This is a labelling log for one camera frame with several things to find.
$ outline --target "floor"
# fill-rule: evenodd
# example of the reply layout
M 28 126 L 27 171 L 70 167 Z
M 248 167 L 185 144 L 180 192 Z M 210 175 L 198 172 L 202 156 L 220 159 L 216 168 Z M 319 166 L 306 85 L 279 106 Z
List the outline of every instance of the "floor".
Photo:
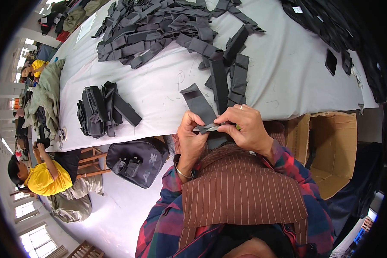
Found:
M 107 151 L 108 146 L 101 147 Z M 79 223 L 58 221 L 79 243 L 87 240 L 109 258 L 135 257 L 139 230 L 150 209 L 159 199 L 161 178 L 173 164 L 169 159 L 148 189 L 140 188 L 113 172 L 104 173 L 104 196 L 91 192 L 92 214 Z

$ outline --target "wrist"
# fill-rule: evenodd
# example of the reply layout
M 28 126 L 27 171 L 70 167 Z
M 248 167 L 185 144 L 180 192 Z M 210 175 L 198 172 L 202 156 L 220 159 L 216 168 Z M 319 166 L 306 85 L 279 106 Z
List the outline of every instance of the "wrist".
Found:
M 189 176 L 191 174 L 191 171 L 194 165 L 195 165 L 195 161 L 181 155 L 177 164 L 177 168 L 182 174 Z
M 268 137 L 260 144 L 260 147 L 257 149 L 256 153 L 261 154 L 264 157 L 270 157 L 272 156 L 272 145 L 273 145 L 273 138 Z

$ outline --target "white label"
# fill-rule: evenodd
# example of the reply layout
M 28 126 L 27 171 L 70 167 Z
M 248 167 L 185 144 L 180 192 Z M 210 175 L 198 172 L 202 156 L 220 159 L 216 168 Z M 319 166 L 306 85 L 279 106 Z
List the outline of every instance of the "white label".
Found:
M 295 12 L 296 14 L 300 14 L 300 13 L 303 12 L 303 10 L 301 9 L 301 7 L 299 7 L 299 6 L 295 6 L 295 7 L 293 7 L 293 9 L 294 9 L 294 12 Z

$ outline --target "red fabric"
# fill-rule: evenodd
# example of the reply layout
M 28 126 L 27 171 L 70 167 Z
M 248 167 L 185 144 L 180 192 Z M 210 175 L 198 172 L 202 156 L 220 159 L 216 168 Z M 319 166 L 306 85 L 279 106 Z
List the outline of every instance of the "red fabric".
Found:
M 60 42 L 65 42 L 67 40 L 67 38 L 69 37 L 70 33 L 67 32 L 67 31 L 63 31 L 62 33 L 60 33 L 58 36 L 57 36 L 57 40 L 60 41 Z

